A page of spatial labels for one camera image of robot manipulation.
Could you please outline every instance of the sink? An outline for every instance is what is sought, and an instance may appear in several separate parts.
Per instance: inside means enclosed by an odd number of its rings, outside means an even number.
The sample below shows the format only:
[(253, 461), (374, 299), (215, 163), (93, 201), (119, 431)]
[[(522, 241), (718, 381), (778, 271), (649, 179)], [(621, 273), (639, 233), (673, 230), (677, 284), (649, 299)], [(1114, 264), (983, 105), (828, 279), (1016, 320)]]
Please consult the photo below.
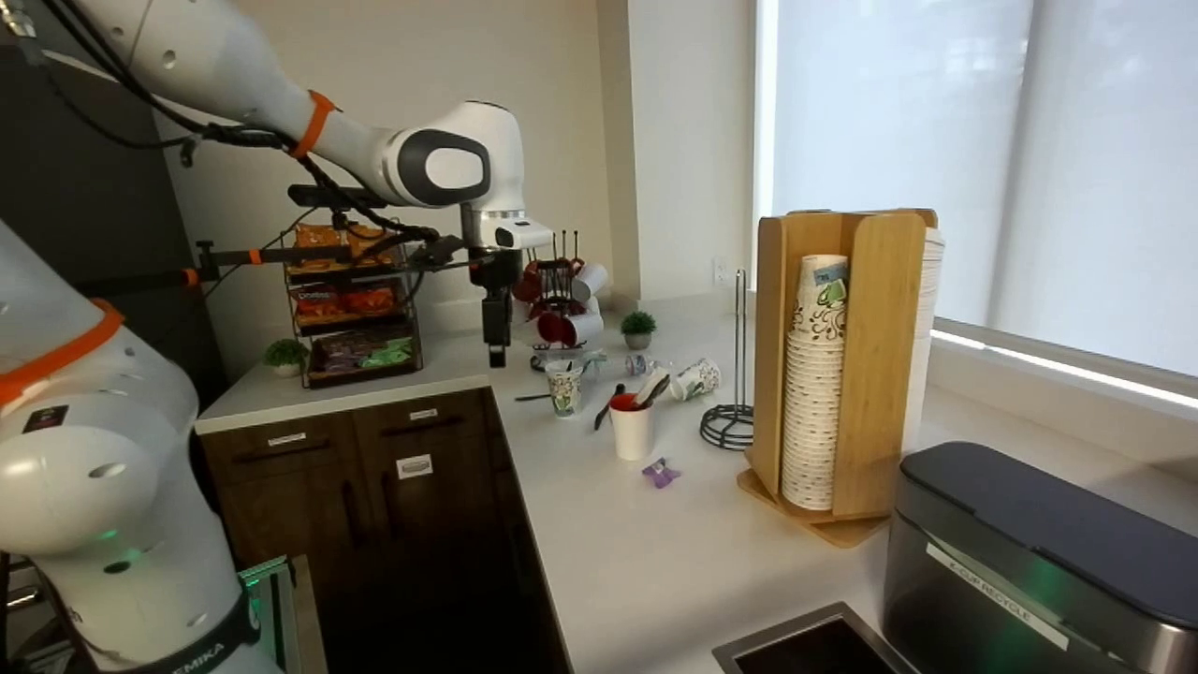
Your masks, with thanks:
[(718, 645), (713, 655), (726, 674), (913, 674), (845, 605)]

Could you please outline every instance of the small cup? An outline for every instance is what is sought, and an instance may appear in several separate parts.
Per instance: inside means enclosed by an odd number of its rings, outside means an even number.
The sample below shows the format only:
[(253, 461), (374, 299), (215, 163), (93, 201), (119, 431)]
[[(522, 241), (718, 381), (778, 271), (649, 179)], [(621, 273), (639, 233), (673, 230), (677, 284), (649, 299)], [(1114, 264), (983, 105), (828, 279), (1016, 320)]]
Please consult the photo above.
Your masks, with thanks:
[(644, 461), (651, 449), (651, 407), (639, 407), (638, 395), (619, 395), (612, 401), (612, 424), (613, 424), (613, 459)]
[(552, 404), (558, 417), (576, 417), (586, 407), (586, 366), (572, 360), (553, 360), (545, 366), (552, 381)]

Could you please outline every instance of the window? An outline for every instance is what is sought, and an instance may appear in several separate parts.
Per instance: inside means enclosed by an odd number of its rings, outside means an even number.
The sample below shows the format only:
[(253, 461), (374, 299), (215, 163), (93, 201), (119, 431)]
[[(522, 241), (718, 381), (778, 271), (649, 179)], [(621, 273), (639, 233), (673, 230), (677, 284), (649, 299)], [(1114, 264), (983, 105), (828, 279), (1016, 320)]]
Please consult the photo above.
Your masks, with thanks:
[(760, 0), (757, 213), (931, 208), (936, 315), (1198, 395), (1198, 4)]

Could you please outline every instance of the white countertop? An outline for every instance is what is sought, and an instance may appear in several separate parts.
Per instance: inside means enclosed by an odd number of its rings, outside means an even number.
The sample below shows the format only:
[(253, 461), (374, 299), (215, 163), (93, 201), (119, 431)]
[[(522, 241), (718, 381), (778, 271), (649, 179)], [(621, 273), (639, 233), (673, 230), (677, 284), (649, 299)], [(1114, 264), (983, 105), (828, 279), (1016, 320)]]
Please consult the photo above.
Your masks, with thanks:
[[(745, 459), (713, 449), (698, 436), (701, 417), (734, 396), (726, 315), (724, 299), (658, 309), (657, 360), (672, 372), (701, 357), (724, 366), (718, 395), (689, 404), (657, 404), (651, 459), (667, 459), (683, 472), (667, 492), (657, 492), (639, 464), (613, 459), (612, 424), (591, 431), (602, 396), (627, 376), (627, 347), (613, 334), (597, 344), (606, 364), (586, 411), (566, 419), (546, 401), (513, 401), (545, 389), (545, 377), (530, 372), (530, 347), (513, 344), (508, 366), (487, 372), (481, 336), (457, 334), (426, 336), (425, 372), (400, 377), (299, 389), (295, 377), (258, 366), (209, 404), (195, 427), (200, 436), (218, 436), (491, 386), (572, 668), (581, 674), (718, 674), (717, 645), (800, 620), (825, 605), (849, 605), (878, 627), (885, 593), (885, 530), (857, 546), (833, 546), (739, 487)], [(1165, 480), (1162, 487), (1152, 476), (1152, 487), (1142, 487), (1146, 476), (1132, 472), (1126, 459), (949, 395), (936, 386), (931, 360), (919, 445), (951, 440), (989, 442), (1198, 537), (1196, 485)]]

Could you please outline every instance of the wire rack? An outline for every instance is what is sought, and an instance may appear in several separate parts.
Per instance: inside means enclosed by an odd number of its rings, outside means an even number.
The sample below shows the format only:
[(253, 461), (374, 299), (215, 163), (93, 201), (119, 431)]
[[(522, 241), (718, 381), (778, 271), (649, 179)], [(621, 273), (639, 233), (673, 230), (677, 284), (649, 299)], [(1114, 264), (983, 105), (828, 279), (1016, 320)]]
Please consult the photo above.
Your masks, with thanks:
[(745, 401), (749, 372), (749, 273), (739, 271), (734, 283), (734, 401), (706, 411), (701, 436), (717, 449), (745, 454), (752, 445), (752, 404)]

